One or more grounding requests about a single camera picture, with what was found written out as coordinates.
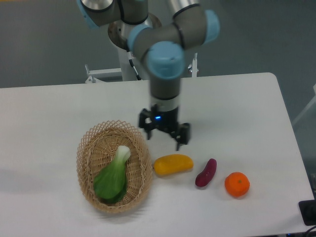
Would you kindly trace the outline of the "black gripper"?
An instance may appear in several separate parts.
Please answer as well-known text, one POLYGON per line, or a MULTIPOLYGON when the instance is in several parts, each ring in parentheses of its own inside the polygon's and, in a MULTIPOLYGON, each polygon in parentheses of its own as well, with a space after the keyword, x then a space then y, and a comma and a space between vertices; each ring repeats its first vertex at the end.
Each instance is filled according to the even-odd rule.
POLYGON ((139 114, 138 126, 144 129, 147 140, 151 139, 152 130, 157 129, 169 134, 176 141, 176 151, 182 145, 187 145, 191 138, 191 124, 178 122, 179 108, 171 111, 161 112, 157 104, 151 110, 143 109, 139 114))

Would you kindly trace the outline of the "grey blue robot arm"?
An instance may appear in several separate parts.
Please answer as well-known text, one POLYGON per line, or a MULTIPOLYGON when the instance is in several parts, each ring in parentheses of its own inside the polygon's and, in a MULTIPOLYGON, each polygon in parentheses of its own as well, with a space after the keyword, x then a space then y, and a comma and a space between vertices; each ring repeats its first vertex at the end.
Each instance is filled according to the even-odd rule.
POLYGON ((139 114, 139 127, 148 137, 157 129, 170 135, 177 146, 188 144, 191 126, 178 122, 184 52, 218 37, 216 13, 203 9, 198 0, 171 0, 172 23, 154 27, 146 0, 79 0, 77 5, 92 28, 121 22, 120 41, 146 70, 151 108, 139 114))

